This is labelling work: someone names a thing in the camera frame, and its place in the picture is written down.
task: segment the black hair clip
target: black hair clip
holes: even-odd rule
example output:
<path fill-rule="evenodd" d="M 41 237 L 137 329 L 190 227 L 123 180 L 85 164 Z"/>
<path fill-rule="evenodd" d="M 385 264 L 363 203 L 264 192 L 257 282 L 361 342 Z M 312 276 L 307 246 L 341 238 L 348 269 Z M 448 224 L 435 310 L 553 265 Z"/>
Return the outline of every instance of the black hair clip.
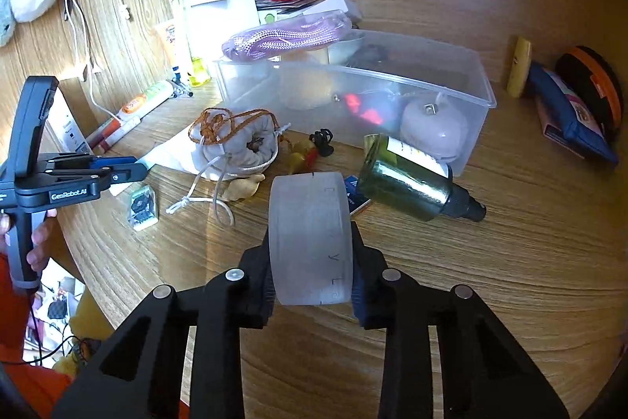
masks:
<path fill-rule="evenodd" d="M 322 157 L 328 157 L 334 153 L 334 146 L 329 145 L 333 138 L 334 135 L 329 128 L 321 128 L 313 134 L 310 134 L 310 141 L 314 143 L 314 146 L 318 149 L 318 154 Z"/>

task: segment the transparent plastic bin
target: transparent plastic bin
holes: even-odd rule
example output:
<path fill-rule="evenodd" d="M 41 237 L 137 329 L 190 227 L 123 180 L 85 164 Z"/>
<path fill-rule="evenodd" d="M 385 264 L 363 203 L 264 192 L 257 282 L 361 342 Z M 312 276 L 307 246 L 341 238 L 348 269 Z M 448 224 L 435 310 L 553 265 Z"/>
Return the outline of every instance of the transparent plastic bin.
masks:
<path fill-rule="evenodd" d="M 310 134 L 329 128 L 334 141 L 363 147 L 368 134 L 404 139 L 400 127 L 406 107 L 438 98 L 466 121 L 455 157 L 444 160 L 459 176 L 489 108 L 497 106 L 479 55 L 427 38 L 377 31 L 354 31 L 334 46 L 329 47 L 334 64 L 218 61 L 224 104 L 241 112 L 266 108 L 292 130 Z"/>

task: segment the roll of tape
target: roll of tape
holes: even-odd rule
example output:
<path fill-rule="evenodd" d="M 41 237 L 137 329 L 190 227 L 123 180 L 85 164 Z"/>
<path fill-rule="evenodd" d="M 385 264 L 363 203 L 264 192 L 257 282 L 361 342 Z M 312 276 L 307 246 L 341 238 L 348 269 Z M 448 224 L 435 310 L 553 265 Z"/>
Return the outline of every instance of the roll of tape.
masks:
<path fill-rule="evenodd" d="M 268 244 L 281 304 L 351 300 L 351 218 L 340 172 L 276 177 L 269 202 Z"/>

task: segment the orange clothing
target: orange clothing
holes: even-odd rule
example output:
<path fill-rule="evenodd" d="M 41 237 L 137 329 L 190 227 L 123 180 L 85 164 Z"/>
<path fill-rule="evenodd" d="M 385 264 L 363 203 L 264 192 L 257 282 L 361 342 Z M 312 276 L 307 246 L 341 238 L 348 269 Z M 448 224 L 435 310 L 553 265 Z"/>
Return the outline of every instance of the orange clothing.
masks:
<path fill-rule="evenodd" d="M 0 360 L 9 362 L 22 361 L 24 351 L 24 332 L 30 314 L 30 297 L 18 296 L 13 292 L 9 263 L 6 256 L 0 254 Z M 50 417 L 52 408 L 71 384 L 69 376 L 48 368 L 30 366 L 8 366 L 4 370 L 20 394 L 42 419 Z M 189 408 L 181 403 L 180 419 L 186 419 Z"/>

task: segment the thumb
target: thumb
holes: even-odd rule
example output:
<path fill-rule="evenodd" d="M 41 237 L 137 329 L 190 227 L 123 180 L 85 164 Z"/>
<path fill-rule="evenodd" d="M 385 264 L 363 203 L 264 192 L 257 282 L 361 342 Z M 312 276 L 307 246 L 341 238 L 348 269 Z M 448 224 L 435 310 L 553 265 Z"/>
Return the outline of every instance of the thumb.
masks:
<path fill-rule="evenodd" d="M 3 213 L 0 216 L 0 236 L 4 236 L 11 228 L 11 218 Z"/>

